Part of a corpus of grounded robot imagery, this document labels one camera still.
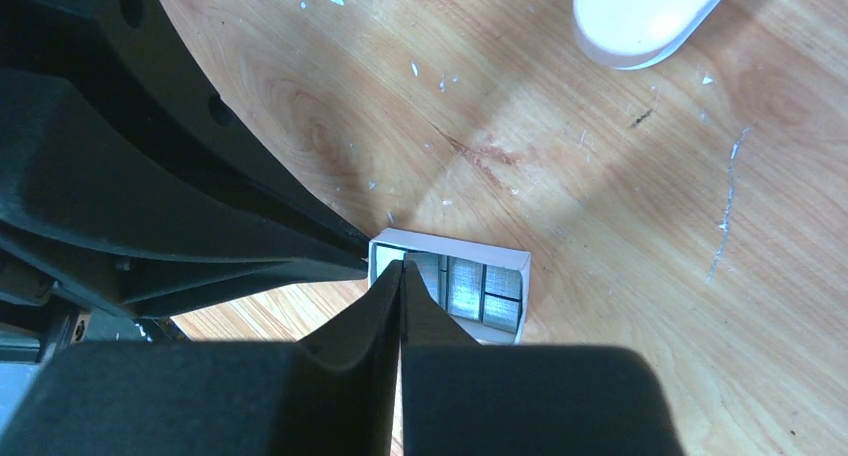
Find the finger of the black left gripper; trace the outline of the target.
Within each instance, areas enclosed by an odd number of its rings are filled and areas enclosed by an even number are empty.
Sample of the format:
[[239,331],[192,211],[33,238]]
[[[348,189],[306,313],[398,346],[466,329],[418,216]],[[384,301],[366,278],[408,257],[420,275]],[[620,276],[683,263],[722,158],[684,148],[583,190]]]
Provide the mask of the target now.
[[159,0],[1,0],[1,267],[158,318],[361,279],[366,236],[246,128]]

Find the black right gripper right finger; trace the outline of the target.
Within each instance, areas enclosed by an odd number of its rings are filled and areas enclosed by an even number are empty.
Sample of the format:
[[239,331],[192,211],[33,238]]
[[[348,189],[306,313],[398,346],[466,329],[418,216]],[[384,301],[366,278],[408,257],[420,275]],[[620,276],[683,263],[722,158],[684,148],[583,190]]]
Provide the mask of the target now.
[[662,387],[618,346],[485,345],[400,281],[403,446],[409,455],[679,455]]

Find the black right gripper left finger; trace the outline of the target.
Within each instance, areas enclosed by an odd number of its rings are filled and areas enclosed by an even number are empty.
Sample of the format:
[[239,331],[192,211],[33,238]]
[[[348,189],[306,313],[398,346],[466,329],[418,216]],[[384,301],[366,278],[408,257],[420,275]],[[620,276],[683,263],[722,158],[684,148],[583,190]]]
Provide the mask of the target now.
[[391,263],[355,303],[283,342],[102,342],[40,371],[5,455],[385,455],[398,361]]

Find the grey staples tray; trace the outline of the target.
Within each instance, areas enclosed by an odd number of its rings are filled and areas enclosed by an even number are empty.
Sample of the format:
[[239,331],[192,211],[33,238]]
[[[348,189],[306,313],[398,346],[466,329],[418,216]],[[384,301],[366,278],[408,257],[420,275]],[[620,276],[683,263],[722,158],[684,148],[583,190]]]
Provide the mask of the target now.
[[368,280],[414,263],[431,299],[478,341],[516,345],[529,306],[528,251],[387,228],[369,241]]

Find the pink white small stapler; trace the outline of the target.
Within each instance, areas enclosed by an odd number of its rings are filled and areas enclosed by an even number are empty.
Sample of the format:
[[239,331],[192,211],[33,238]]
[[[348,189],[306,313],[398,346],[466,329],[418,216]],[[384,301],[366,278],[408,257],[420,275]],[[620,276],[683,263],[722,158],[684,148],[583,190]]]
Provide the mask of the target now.
[[722,0],[572,0],[576,42],[591,60],[639,70],[676,52]]

